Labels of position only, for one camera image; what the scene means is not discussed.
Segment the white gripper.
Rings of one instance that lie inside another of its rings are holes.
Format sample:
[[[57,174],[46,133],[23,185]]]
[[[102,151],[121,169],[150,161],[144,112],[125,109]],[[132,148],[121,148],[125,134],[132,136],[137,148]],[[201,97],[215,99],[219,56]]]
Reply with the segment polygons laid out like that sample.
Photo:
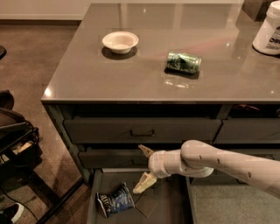
[[[167,178],[172,174],[186,174],[187,165],[181,157],[180,150],[160,150],[154,152],[142,144],[139,144],[138,148],[149,158],[148,167],[151,172],[145,171],[143,173],[133,189],[134,194],[144,192],[147,188],[154,185],[158,178]]]

